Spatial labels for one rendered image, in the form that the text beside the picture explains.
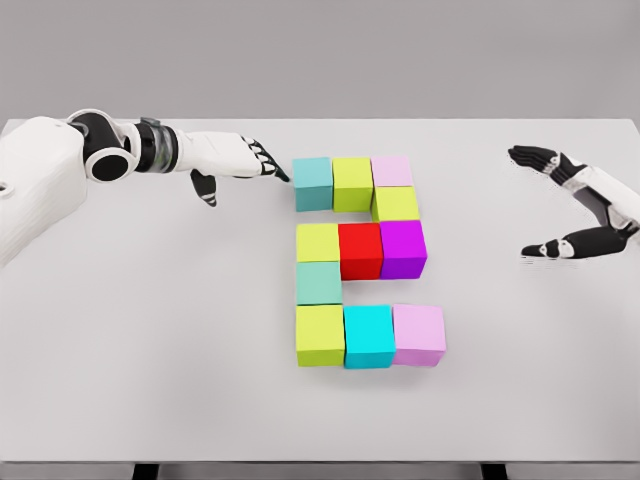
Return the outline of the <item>teal block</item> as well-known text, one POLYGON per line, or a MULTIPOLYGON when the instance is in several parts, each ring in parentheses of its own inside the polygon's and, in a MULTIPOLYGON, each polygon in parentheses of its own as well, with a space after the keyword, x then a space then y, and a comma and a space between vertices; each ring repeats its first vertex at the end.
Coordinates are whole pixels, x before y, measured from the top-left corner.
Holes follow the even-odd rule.
POLYGON ((329 157, 297 158, 292 161, 297 212, 333 208, 333 172, 329 157))

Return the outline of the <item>purple block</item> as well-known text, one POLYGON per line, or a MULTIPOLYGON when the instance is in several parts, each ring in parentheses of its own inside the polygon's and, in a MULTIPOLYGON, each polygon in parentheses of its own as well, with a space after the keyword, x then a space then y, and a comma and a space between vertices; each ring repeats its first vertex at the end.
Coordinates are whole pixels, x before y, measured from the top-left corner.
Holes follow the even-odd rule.
POLYGON ((420 220, 380 223, 382 280, 415 280, 423 273, 428 253, 420 220))

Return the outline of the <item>mint green block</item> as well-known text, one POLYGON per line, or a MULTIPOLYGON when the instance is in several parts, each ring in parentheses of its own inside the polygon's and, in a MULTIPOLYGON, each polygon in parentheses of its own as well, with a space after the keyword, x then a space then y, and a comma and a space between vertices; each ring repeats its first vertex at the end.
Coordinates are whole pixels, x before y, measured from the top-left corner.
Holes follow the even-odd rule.
POLYGON ((298 262, 296 264, 296 304, 298 306, 343 303, 338 262, 298 262))

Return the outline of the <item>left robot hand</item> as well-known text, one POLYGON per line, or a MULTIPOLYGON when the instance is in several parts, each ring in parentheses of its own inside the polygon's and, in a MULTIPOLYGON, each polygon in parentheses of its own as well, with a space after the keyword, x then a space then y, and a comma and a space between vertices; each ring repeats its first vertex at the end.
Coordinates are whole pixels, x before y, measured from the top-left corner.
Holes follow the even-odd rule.
POLYGON ((207 205, 217 205, 218 177, 251 179, 272 176, 283 182, 290 177, 257 140, 229 132, 184 134, 176 167, 188 171, 196 194, 207 205))

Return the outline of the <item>pink block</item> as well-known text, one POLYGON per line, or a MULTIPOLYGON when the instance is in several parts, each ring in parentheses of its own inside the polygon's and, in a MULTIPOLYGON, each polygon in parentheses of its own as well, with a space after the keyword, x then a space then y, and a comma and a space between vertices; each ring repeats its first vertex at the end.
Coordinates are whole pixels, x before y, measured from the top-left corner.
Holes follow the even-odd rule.
POLYGON ((411 165, 407 156, 372 156, 370 163, 375 187, 414 185, 411 165))
POLYGON ((447 351, 440 306, 393 304, 396 353, 393 365, 436 367, 447 351))

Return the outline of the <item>yellow-green block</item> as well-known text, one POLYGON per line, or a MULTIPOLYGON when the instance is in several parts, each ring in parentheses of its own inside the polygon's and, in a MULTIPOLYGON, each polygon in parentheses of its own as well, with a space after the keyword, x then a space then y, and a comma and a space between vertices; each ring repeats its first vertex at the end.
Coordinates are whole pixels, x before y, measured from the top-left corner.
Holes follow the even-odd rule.
POLYGON ((419 220, 419 206, 412 186, 376 187, 371 215, 374 222, 419 220))
POLYGON ((367 212, 373 197, 373 178, 369 157, 334 157, 333 210, 367 212))
POLYGON ((337 223, 310 223, 296 226, 298 262, 338 262, 340 246, 337 223))
POLYGON ((346 353, 343 307, 297 306, 295 337, 299 367, 342 366, 346 353))

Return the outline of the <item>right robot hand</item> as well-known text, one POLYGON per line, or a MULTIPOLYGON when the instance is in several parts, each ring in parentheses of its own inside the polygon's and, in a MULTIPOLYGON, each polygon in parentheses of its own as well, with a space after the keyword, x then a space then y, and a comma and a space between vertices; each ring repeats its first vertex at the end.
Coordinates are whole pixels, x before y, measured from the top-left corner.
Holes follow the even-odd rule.
POLYGON ((640 244, 640 193, 601 168, 562 151, 515 145, 508 149, 508 155, 517 165, 545 175, 569 192, 598 221, 595 227, 527 245, 522 256, 581 260, 621 253, 631 242, 640 244))

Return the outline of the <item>red block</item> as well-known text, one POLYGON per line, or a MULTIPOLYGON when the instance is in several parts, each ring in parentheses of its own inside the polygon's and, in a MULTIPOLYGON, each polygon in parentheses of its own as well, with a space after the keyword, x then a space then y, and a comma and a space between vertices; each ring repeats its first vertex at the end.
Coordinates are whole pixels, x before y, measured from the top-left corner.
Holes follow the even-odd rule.
POLYGON ((383 248, 378 223, 338 225, 340 271, 344 281, 380 278, 383 248))

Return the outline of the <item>cyan block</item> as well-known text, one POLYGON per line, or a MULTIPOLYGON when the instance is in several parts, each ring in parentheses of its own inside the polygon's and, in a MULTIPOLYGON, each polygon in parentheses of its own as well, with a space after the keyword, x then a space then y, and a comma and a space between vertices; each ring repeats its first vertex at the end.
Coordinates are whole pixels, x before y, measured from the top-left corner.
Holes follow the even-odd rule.
POLYGON ((389 304, 344 307, 347 369, 382 369, 396 354, 392 307, 389 304))

